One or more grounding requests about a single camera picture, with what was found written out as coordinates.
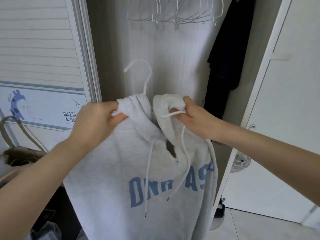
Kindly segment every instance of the blue lettering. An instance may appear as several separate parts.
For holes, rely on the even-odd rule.
[[[134,190],[134,183],[136,183],[139,193],[139,201],[137,202],[136,192]],[[141,188],[141,179],[139,177],[134,177],[129,181],[129,193],[131,199],[131,208],[139,206],[143,203],[143,193]]]
[[[208,164],[205,164],[203,165],[199,171],[198,171],[198,174],[199,174],[199,179],[201,181],[205,181],[206,180],[206,176],[207,176],[207,170],[208,170]],[[204,189],[205,188],[205,184],[200,184],[200,189]]]
[[[211,160],[211,161],[209,162],[209,164],[208,164],[208,170],[211,171],[211,172],[214,171],[214,163],[213,163],[212,160]]]
[[[196,178],[195,178],[195,170],[194,170],[193,166],[190,167],[189,173],[186,176],[185,187],[189,188],[190,186],[192,187],[193,191],[198,191],[197,184],[196,184]]]
[[[174,182],[173,180],[168,180],[168,181],[161,182],[161,191],[162,192],[166,191],[166,185],[168,186],[168,190],[172,190],[173,182]]]
[[[149,183],[148,183],[148,200],[150,200],[150,198],[151,198],[150,189],[152,190],[152,193],[154,194],[154,196],[157,196],[159,194],[158,181],[152,181],[152,182],[149,181]]]

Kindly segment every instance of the tile grout line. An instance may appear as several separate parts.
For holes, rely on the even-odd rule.
[[[231,209],[230,209],[230,213],[231,213],[231,217],[232,217],[232,221],[233,221],[233,225],[234,225],[235,233],[237,234],[237,238],[238,238],[238,240],[239,240],[238,233],[237,233],[237,228],[236,228],[236,225],[235,225],[235,221],[234,221],[234,219],[233,219],[233,216],[232,216]]]

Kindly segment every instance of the white tile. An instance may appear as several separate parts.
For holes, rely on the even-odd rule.
[[[226,208],[224,220],[217,229],[209,231],[205,240],[238,240],[230,209]]]
[[[312,228],[298,223],[231,209],[239,240],[320,240]]]

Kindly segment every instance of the bag handle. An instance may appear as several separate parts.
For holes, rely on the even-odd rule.
[[[5,140],[5,142],[10,146],[10,147],[15,147],[15,145],[13,144],[13,142],[11,141],[7,131],[6,131],[6,128],[5,128],[5,122],[8,120],[8,119],[13,119],[17,124],[18,126],[20,127],[20,129],[22,130],[22,132],[26,135],[26,137],[28,137],[28,139],[30,141],[33,142],[34,145],[36,145],[41,151],[43,152],[46,152],[39,144],[38,142],[36,142],[34,140],[34,138],[32,138],[30,136],[30,134],[26,131],[26,129],[23,127],[22,123],[20,120],[18,120],[16,117],[14,116],[7,116],[7,117],[4,117],[1,122],[0,122],[0,132],[1,132],[1,135],[3,137],[3,139]]]

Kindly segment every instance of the blue trim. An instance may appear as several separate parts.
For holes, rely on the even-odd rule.
[[[4,117],[5,117],[5,115],[4,115],[4,113],[2,112],[2,110],[1,110],[1,108],[0,108],[0,118],[3,119]],[[14,143],[17,147],[19,147],[20,144],[19,144],[19,142],[17,141],[17,138],[14,136],[14,133],[13,133],[12,129],[10,128],[10,126],[7,126],[7,130],[8,130],[8,133],[10,134],[10,136],[12,137],[13,143]]]
[[[53,129],[61,129],[61,130],[71,129],[69,127],[55,126],[55,125],[49,125],[49,124],[40,124],[40,123],[34,123],[34,122],[28,122],[28,121],[21,121],[21,123],[27,124],[27,125],[38,125],[38,126],[43,126],[43,127],[53,128]]]
[[[40,87],[40,88],[65,89],[65,90],[73,90],[73,91],[81,91],[81,92],[85,91],[83,88],[70,88],[70,87],[51,86],[51,85],[42,85],[42,84],[24,83],[24,82],[13,82],[13,81],[1,81],[0,80],[0,83],[11,84],[11,85],[30,86],[30,87]]]
[[[16,88],[16,89],[29,89],[29,90],[38,90],[38,91],[45,91],[45,92],[59,92],[59,93],[78,94],[78,95],[86,96],[84,93],[78,93],[78,92],[64,92],[64,91],[45,90],[45,89],[38,89],[38,88],[25,88],[25,87],[6,86],[6,85],[2,85],[1,83],[2,82],[0,81],[0,87]]]

